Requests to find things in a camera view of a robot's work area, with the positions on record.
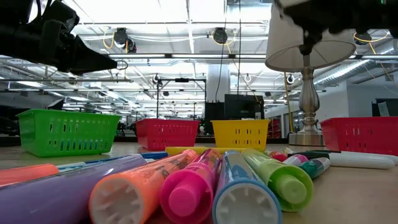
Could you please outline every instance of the table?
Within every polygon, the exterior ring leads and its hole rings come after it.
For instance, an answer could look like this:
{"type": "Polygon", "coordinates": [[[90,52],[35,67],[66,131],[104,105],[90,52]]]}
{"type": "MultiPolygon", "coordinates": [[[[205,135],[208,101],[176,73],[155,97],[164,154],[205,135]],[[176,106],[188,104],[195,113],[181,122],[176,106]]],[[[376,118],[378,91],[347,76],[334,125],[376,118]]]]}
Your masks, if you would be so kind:
{"type": "MultiPolygon", "coordinates": [[[[282,151],[283,144],[267,145],[268,150],[282,151]]],[[[289,146],[294,151],[324,149],[323,147],[289,146]]],[[[144,152],[137,143],[116,142],[111,152],[93,156],[38,158],[20,147],[0,148],[0,169],[43,163],[55,165],[88,161],[109,156],[144,152]]],[[[365,224],[396,223],[398,219],[398,167],[391,170],[331,167],[314,182],[311,204],[298,213],[283,214],[284,224],[365,224]]],[[[149,224],[169,224],[161,210],[149,224]]]]}

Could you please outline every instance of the white lamp shade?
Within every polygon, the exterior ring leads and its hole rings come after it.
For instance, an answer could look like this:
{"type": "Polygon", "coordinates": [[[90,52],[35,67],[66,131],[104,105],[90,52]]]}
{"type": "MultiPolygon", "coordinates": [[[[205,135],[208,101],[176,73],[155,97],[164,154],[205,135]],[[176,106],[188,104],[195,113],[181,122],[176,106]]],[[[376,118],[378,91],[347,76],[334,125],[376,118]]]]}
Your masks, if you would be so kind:
{"type": "MultiPolygon", "coordinates": [[[[310,54],[310,66],[323,68],[341,62],[351,56],[356,46],[350,32],[332,35],[322,34],[310,54]]],[[[303,70],[303,55],[299,46],[303,44],[303,29],[280,17],[278,8],[272,7],[271,22],[267,44],[266,66],[281,72],[300,72],[303,70]]]]}

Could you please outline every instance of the silver lamp base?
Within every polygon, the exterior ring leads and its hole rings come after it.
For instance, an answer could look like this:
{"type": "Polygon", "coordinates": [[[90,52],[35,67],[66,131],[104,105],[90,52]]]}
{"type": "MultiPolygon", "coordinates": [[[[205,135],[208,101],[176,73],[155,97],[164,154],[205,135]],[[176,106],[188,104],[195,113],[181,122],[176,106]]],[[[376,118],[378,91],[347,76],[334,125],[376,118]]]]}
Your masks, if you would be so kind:
{"type": "Polygon", "coordinates": [[[292,133],[289,135],[289,144],[296,146],[325,146],[322,133],[292,133]]]}

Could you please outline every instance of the yellow basket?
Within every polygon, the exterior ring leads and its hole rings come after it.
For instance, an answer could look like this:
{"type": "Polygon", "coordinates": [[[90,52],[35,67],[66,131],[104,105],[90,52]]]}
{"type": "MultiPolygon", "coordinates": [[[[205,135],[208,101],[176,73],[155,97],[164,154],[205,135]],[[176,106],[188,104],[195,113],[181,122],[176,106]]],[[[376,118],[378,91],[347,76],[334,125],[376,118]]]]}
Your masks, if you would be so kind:
{"type": "Polygon", "coordinates": [[[217,147],[266,149],[268,119],[211,121],[217,147]]]}

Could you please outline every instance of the green basket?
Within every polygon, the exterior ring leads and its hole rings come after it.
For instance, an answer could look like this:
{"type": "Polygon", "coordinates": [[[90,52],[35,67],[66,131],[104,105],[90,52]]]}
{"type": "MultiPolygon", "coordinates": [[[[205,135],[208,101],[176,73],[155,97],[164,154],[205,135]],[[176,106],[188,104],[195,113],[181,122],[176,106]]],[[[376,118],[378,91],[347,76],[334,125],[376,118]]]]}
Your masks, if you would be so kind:
{"type": "Polygon", "coordinates": [[[18,115],[22,149],[39,157],[109,152],[119,116],[31,109],[18,115]]]}

